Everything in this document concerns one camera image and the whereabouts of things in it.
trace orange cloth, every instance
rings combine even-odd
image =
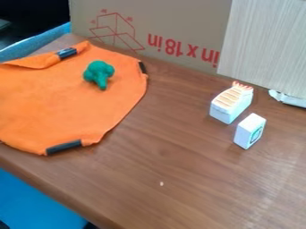
[[[78,54],[62,61],[51,52],[0,64],[2,142],[39,155],[69,142],[97,143],[145,94],[147,74],[138,59],[88,41],[74,48]],[[94,60],[115,68],[107,90],[82,77]]]

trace small white box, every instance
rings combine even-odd
[[[234,143],[244,149],[248,149],[260,139],[266,121],[266,119],[259,115],[250,114],[238,124],[236,134],[234,135]]]
[[[211,101],[209,114],[223,123],[230,124],[251,104],[252,99],[253,88],[234,81],[230,89]]]

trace table surface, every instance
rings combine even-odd
[[[38,53],[82,40],[64,36]],[[305,110],[255,87],[252,105],[226,125],[208,109],[233,80],[138,57],[149,72],[147,94],[99,144],[53,157],[1,144],[0,166],[100,226],[305,228]],[[268,122],[243,150],[234,132],[250,113]]]

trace green toy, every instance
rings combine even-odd
[[[104,61],[94,61],[89,64],[85,70],[83,77],[85,81],[94,81],[100,87],[100,89],[107,88],[107,80],[113,76],[115,69],[112,65],[105,63]]]

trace cardboard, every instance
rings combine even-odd
[[[216,73],[231,0],[71,0],[72,32]]]

